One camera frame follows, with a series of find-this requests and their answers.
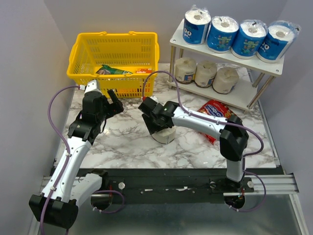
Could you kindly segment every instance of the blue toilet paper packaging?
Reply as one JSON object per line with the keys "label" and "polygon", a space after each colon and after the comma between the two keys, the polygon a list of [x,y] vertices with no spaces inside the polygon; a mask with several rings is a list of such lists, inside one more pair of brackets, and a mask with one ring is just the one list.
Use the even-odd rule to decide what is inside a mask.
{"label": "blue toilet paper packaging", "polygon": [[215,16],[211,21],[211,28],[206,43],[213,52],[229,51],[239,29],[236,20],[229,16]]}
{"label": "blue toilet paper packaging", "polygon": [[267,63],[277,62],[298,37],[300,30],[299,25],[287,21],[271,23],[257,56]]}
{"label": "blue toilet paper packaging", "polygon": [[252,58],[268,33],[268,27],[259,20],[245,20],[240,23],[239,31],[231,52],[241,59]]}
{"label": "blue toilet paper packaging", "polygon": [[182,37],[186,43],[200,45],[204,43],[211,22],[210,13],[206,8],[199,9],[193,5],[185,14]]}

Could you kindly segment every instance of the red snack bag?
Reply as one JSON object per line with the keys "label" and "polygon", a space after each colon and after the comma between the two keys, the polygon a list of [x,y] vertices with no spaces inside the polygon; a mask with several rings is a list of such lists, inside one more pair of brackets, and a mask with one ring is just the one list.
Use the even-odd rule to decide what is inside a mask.
{"label": "red snack bag", "polygon": [[[223,103],[220,103],[216,100],[210,100],[206,102],[199,110],[198,112],[203,114],[208,114],[214,117],[219,118],[230,118],[231,115],[235,115],[233,111],[231,111],[226,105]],[[214,141],[216,140],[212,136],[209,136],[207,134],[204,134],[206,138],[214,144]]]}

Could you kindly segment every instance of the shelf leg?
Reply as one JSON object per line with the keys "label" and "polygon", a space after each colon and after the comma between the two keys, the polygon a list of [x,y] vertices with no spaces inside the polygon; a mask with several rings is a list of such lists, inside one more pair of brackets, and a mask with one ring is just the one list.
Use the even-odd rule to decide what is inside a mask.
{"label": "shelf leg", "polygon": [[179,50],[179,57],[181,58],[183,54],[184,54],[184,49],[181,48],[181,49]]}
{"label": "shelf leg", "polygon": [[[171,74],[174,74],[175,56],[176,56],[176,47],[172,46],[172,48],[171,48],[171,64],[170,64],[170,73]],[[168,81],[172,82],[173,79],[169,76]]]}
{"label": "shelf leg", "polygon": [[255,80],[255,82],[252,84],[253,87],[257,87],[258,84],[261,82],[262,78],[264,77],[265,73],[260,73],[260,75],[258,76],[258,78]]}
{"label": "shelf leg", "polygon": [[252,109],[254,104],[258,101],[260,96],[263,94],[265,89],[270,85],[270,83],[274,80],[275,76],[269,76],[268,80],[264,83],[263,87],[259,90],[259,92],[255,95],[252,101],[247,105],[248,109]]}

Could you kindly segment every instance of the cable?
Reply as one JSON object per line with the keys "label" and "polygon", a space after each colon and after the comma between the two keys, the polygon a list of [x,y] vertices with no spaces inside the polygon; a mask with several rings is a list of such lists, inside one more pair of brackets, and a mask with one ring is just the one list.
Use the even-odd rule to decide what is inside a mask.
{"label": "cable", "polygon": [[53,188],[50,190],[49,194],[48,194],[48,197],[46,198],[45,200],[45,204],[44,204],[44,207],[43,207],[43,210],[41,212],[41,216],[40,216],[40,231],[41,231],[41,234],[42,235],[45,235],[45,230],[44,230],[44,218],[45,218],[45,211],[47,209],[47,206],[48,206],[48,203],[49,203],[49,200],[54,192],[54,188],[58,185],[58,182],[60,180],[60,178],[62,177],[66,167],[67,167],[67,164],[69,162],[69,156],[70,156],[70,149],[69,149],[69,145],[68,145],[68,142],[67,140],[63,137],[62,133],[58,130],[58,128],[53,124],[53,121],[51,119],[51,106],[52,106],[52,103],[55,99],[55,97],[57,97],[57,95],[59,93],[61,93],[62,91],[66,90],[66,89],[69,89],[69,88],[79,88],[79,86],[68,86],[68,87],[64,87],[62,88],[61,90],[59,90],[53,97],[52,99],[50,100],[49,102],[49,105],[48,105],[48,119],[49,119],[49,122],[50,122],[50,125],[52,126],[53,130],[58,134],[58,136],[62,139],[62,141],[64,142],[65,144],[65,148],[67,150],[67,157],[65,159],[65,162],[64,162],[64,165],[60,171],[60,174],[58,175],[58,177],[56,178],[54,184],[53,184]]}
{"label": "cable", "polygon": [[98,211],[98,212],[104,213],[104,214],[113,214],[113,213],[119,212],[121,209],[124,208],[125,198],[124,198],[123,194],[120,193],[119,191],[116,191],[116,190],[100,190],[100,191],[96,191],[94,193],[116,193],[116,194],[120,195],[121,198],[122,198],[122,205],[118,209],[116,209],[116,210],[113,210],[113,211],[103,211],[103,210],[99,210],[97,207],[94,207],[92,205],[94,211]]}
{"label": "cable", "polygon": [[251,152],[251,153],[246,153],[246,154],[243,155],[243,170],[244,170],[244,173],[250,174],[250,175],[254,175],[254,176],[256,176],[256,177],[261,181],[261,183],[262,183],[262,185],[263,185],[263,187],[264,187],[264,197],[263,197],[263,200],[262,200],[262,202],[261,202],[259,205],[257,205],[257,206],[254,207],[254,208],[251,208],[251,209],[249,209],[249,210],[238,210],[238,209],[235,209],[235,208],[233,208],[233,209],[236,210],[236,211],[238,211],[238,212],[251,212],[251,211],[254,211],[254,210],[258,209],[260,206],[262,206],[263,203],[264,203],[264,201],[265,201],[265,198],[266,198],[266,187],[265,187],[265,184],[264,184],[264,182],[262,181],[262,179],[261,179],[258,175],[254,174],[254,173],[252,173],[252,172],[245,171],[245,166],[246,166],[246,159],[245,159],[245,157],[246,157],[246,156],[251,156],[251,155],[258,154],[258,153],[260,153],[260,152],[263,150],[263,148],[264,148],[264,143],[263,143],[262,138],[261,138],[256,132],[254,132],[253,130],[251,130],[250,128],[247,128],[247,127],[245,127],[245,126],[238,125],[238,124],[235,124],[235,123],[217,121],[217,120],[211,119],[211,118],[209,118],[209,117],[203,117],[203,116],[194,114],[192,111],[186,110],[185,107],[182,105],[181,100],[180,100],[180,93],[179,93],[179,85],[178,85],[178,82],[177,82],[176,78],[175,78],[171,73],[169,73],[168,71],[163,71],[163,70],[161,70],[161,71],[160,71],[160,70],[154,71],[154,72],[152,72],[151,74],[149,74],[149,75],[146,77],[146,79],[145,79],[145,81],[144,81],[144,83],[143,83],[143,89],[142,89],[142,99],[143,99],[143,100],[145,99],[144,93],[145,93],[145,86],[146,86],[146,83],[147,83],[147,81],[149,80],[149,78],[150,78],[153,74],[155,74],[155,73],[166,73],[166,74],[170,75],[170,77],[173,79],[173,81],[174,81],[175,84],[176,84],[178,103],[179,103],[180,108],[181,108],[184,112],[186,112],[186,113],[188,113],[189,115],[194,116],[194,117],[196,117],[196,118],[201,118],[201,119],[203,119],[203,120],[211,121],[211,122],[214,122],[214,123],[216,123],[216,124],[223,124],[223,125],[229,125],[229,126],[235,126],[235,127],[238,127],[238,128],[242,128],[242,129],[244,129],[244,130],[250,132],[251,134],[253,134],[253,135],[260,141],[261,147],[260,147],[259,150],[255,151],[255,152]]}
{"label": "cable", "polygon": [[104,120],[104,125],[102,127],[102,131],[100,132],[100,134],[102,134],[104,132],[104,128],[106,127],[106,124],[107,124],[107,120],[105,119]]}

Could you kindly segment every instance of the yellow basket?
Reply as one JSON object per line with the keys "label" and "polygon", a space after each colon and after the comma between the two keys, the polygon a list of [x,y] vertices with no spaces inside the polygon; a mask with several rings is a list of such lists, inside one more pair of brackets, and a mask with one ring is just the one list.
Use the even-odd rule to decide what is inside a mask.
{"label": "yellow basket", "polygon": [[[142,85],[148,74],[136,73],[136,70],[156,71],[159,53],[156,33],[80,33],[69,56],[67,76],[78,85],[87,85],[97,79],[106,97],[109,97],[107,91],[110,89],[118,98],[141,97]],[[133,74],[96,74],[102,65]],[[146,84],[146,96],[152,95],[155,77],[156,74],[152,75]]]}

